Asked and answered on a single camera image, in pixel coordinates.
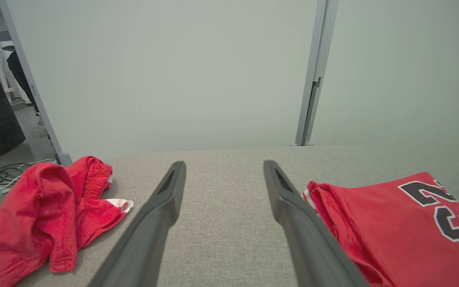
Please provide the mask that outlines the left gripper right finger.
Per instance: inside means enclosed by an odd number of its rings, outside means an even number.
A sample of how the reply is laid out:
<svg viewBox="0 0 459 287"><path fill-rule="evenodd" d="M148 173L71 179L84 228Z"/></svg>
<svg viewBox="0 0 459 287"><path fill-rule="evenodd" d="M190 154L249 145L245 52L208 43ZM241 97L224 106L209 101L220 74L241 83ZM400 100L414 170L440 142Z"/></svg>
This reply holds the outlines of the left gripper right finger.
<svg viewBox="0 0 459 287"><path fill-rule="evenodd" d="M266 160L263 172L273 217L286 236L299 287L369 287L279 164Z"/></svg>

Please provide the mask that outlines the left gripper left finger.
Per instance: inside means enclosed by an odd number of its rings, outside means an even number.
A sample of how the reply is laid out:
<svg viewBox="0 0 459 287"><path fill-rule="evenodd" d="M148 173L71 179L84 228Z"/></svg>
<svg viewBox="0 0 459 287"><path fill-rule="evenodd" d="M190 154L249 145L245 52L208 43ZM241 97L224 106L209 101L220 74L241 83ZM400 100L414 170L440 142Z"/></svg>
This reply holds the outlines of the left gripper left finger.
<svg viewBox="0 0 459 287"><path fill-rule="evenodd" d="M168 231L176 223L186 163L174 162L137 212L88 287L156 287Z"/></svg>

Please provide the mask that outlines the red jersey number 23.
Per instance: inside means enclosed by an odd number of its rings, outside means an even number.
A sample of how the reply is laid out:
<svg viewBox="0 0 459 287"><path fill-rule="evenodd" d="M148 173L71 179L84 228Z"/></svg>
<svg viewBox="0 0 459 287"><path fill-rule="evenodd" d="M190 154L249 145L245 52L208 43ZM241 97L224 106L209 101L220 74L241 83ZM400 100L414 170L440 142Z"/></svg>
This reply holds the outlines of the red jersey number 23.
<svg viewBox="0 0 459 287"><path fill-rule="evenodd" d="M431 174L301 196L372 287L459 287L459 201Z"/></svg>

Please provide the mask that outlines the red shorts white stripe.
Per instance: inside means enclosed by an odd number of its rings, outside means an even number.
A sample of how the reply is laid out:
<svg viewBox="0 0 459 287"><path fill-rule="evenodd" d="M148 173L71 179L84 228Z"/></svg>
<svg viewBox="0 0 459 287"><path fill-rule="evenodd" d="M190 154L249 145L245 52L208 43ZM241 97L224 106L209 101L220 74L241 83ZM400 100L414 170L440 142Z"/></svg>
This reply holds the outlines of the red shorts white stripe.
<svg viewBox="0 0 459 287"><path fill-rule="evenodd" d="M0 287L14 287L47 261L52 273L73 272L78 252L133 207L132 200L102 198L112 176L93 156L28 168L0 206Z"/></svg>

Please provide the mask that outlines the white shoe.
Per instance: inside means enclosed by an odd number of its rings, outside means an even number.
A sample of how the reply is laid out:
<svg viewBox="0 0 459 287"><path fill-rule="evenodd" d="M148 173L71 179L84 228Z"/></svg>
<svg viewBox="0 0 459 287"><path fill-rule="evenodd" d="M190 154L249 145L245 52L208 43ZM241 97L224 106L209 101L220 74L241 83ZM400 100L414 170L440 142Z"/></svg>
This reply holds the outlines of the white shoe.
<svg viewBox="0 0 459 287"><path fill-rule="evenodd" d="M43 118L41 116L39 116L38 122L33 127L31 135L32 135L33 138L36 138L36 139L49 137L48 130L46 129L44 120L43 120Z"/></svg>

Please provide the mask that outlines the black trouser leg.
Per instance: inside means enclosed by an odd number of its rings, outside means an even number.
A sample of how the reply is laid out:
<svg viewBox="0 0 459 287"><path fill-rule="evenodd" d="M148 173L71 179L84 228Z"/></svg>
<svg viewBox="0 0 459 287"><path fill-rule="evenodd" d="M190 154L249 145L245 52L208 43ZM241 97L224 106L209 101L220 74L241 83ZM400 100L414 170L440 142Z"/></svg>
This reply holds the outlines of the black trouser leg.
<svg viewBox="0 0 459 287"><path fill-rule="evenodd" d="M13 51L9 57L7 58L7 63L10 71L12 72L15 80L18 82L20 87L23 89L25 94L27 95L28 99L30 100L31 104L33 105L33 108L36 112L36 114L39 115L39 109L36 105L36 101L33 98L33 93L30 89L30 86L28 84L26 75L24 74L24 71L22 69L20 60L18 58L18 55L16 51Z"/></svg>

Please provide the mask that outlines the grey partition joint post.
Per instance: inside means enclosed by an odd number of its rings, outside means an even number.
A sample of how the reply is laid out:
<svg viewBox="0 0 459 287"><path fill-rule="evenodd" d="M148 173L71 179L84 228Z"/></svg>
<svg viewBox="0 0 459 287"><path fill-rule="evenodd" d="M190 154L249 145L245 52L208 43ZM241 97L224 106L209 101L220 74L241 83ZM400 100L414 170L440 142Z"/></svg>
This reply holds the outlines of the grey partition joint post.
<svg viewBox="0 0 459 287"><path fill-rule="evenodd" d="M304 93L295 137L298 146L312 142L314 120L320 100L321 85L326 74L338 6L339 0L317 0Z"/></svg>

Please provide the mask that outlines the grey partition end post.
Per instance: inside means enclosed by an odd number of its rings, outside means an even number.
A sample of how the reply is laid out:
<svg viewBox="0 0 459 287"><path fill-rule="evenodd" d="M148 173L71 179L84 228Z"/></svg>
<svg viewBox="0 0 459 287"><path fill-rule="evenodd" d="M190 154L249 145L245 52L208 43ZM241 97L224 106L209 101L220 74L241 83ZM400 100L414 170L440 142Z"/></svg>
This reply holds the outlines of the grey partition end post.
<svg viewBox="0 0 459 287"><path fill-rule="evenodd" d="M18 31L15 26L14 18L11 16L10 9L8 6L8 0L0 0L0 8L2 10L3 17L8 27L8 31L11 35L11 39L14 43L14 47L16 49L16 53L18 53L18 57L20 59L21 66L23 68L24 74L27 78L28 84L30 86L31 92L33 93L33 98L36 101L36 104L39 109L39 114L43 118L46 129L48 130L49 137L52 143L52 146L55 150L55 153L64 152L59 144L58 138L52 128L51 122L49 120L49 116L46 113L45 106L43 104L42 98L40 97L39 91L36 87L36 83L34 81L30 66L27 61L27 57L25 55L20 37L18 36Z"/></svg>

